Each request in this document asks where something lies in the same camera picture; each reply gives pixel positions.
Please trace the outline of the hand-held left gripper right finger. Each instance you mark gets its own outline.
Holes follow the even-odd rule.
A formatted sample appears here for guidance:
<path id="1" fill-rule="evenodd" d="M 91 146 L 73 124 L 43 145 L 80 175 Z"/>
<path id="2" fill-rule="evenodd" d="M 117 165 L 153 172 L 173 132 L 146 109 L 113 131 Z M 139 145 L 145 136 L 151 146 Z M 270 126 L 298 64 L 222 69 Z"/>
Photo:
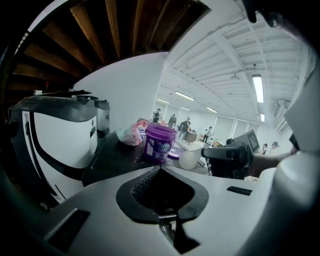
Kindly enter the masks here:
<path id="1" fill-rule="evenodd" d="M 246 181 L 162 167 L 161 192 L 177 224 L 173 249 L 179 256 L 266 256 L 262 219 L 275 171 Z"/>

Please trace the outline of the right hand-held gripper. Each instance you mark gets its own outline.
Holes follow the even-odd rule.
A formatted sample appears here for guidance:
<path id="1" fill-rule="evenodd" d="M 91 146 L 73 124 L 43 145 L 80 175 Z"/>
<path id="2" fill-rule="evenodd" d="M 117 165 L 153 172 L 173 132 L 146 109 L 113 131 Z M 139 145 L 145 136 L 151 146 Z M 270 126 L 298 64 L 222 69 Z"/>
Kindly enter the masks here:
<path id="1" fill-rule="evenodd" d="M 256 133 L 250 130 L 236 138 L 229 138 L 223 147 L 205 148 L 209 175 L 218 178 L 244 179 L 260 148 Z"/>

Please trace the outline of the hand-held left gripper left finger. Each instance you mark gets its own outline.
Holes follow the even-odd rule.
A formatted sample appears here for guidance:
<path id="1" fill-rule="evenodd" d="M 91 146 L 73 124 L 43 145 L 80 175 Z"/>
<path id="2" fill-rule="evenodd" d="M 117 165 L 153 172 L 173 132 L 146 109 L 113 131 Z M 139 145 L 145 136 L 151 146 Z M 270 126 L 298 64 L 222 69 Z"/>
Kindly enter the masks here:
<path id="1" fill-rule="evenodd" d="M 89 213 L 68 249 L 70 256 L 175 256 L 175 248 L 155 224 L 132 221 L 116 201 L 120 186 L 148 171 L 139 169 L 95 182 L 53 208 L 36 225 L 45 242 L 76 210 Z"/>

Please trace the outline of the white plastic spoon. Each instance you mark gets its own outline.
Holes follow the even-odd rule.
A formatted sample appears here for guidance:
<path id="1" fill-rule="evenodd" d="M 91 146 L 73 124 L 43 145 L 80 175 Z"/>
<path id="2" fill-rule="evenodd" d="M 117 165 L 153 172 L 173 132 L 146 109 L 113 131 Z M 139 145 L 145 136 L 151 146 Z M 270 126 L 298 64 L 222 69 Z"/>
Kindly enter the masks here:
<path id="1" fill-rule="evenodd" d="M 202 151 L 206 149 L 203 146 L 196 150 L 187 150 L 179 157 L 179 165 L 182 169 L 187 171 L 197 170 L 200 168 L 206 168 L 207 163 L 205 158 L 202 156 Z"/>

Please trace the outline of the person's right forearm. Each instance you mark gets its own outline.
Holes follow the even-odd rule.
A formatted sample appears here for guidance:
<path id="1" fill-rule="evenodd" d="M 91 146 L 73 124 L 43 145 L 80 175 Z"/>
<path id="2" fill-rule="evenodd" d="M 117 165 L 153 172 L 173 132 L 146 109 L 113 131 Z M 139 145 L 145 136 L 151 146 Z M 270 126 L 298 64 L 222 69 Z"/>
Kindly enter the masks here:
<path id="1" fill-rule="evenodd" d="M 295 153 L 288 152 L 274 156 L 256 154 L 253 157 L 251 166 L 248 168 L 247 176 L 259 178 L 263 171 L 275 168 L 282 160 L 292 155 L 295 155 Z"/>

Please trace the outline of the pink detergent refill pouch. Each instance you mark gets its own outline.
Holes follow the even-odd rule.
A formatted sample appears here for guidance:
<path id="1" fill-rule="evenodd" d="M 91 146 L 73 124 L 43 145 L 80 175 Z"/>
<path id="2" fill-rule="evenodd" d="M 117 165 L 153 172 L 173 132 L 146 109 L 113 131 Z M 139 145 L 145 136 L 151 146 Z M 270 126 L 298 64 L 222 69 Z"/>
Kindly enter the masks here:
<path id="1" fill-rule="evenodd" d="M 150 122 L 140 118 L 129 128 L 116 131 L 116 135 L 120 142 L 128 146 L 138 146 L 146 137 L 146 129 Z"/>

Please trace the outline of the brown wooden desk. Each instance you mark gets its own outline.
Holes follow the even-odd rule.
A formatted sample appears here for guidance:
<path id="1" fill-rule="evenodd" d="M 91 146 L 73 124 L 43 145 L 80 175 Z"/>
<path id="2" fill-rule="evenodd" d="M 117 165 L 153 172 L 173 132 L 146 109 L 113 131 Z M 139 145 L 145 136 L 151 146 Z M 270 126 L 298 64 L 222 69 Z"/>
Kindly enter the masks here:
<path id="1" fill-rule="evenodd" d="M 190 143 L 195 142 L 196 139 L 197 139 L 197 137 L 198 137 L 198 134 L 197 134 L 197 133 L 193 133 L 193 132 L 188 131 L 188 132 L 186 133 L 186 136 L 185 136 L 184 140 L 185 140 L 187 143 L 190 144 Z"/>

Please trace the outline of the purple plastic lid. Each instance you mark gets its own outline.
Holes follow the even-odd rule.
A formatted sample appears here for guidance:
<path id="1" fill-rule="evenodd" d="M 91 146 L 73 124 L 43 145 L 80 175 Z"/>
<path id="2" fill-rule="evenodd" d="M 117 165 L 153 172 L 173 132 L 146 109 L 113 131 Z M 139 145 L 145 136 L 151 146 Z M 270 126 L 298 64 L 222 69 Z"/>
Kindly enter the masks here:
<path id="1" fill-rule="evenodd" d="M 169 153 L 168 153 L 168 157 L 171 158 L 171 159 L 179 159 L 182 154 L 184 153 L 185 151 L 181 148 L 178 148 L 178 147 L 173 147 Z"/>

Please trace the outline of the purple plastic tub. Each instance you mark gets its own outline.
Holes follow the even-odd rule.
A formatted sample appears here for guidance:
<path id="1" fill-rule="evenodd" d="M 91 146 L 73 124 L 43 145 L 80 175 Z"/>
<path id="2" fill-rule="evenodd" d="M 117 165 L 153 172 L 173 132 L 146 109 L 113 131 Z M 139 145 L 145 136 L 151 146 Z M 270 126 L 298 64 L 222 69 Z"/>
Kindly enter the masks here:
<path id="1" fill-rule="evenodd" d="M 174 129 L 150 123 L 145 130 L 143 156 L 154 163 L 164 163 L 175 144 L 176 136 Z"/>

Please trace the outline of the wooden staircase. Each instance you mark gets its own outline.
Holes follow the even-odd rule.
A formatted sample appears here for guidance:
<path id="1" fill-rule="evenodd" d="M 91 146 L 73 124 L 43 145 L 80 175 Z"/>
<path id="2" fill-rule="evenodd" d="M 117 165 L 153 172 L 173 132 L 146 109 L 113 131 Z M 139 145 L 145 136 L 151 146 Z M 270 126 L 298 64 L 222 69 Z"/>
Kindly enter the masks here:
<path id="1" fill-rule="evenodd" d="M 62 0 L 52 7 L 17 46 L 7 102 L 66 91 L 118 61 L 169 52 L 210 12 L 200 0 Z"/>

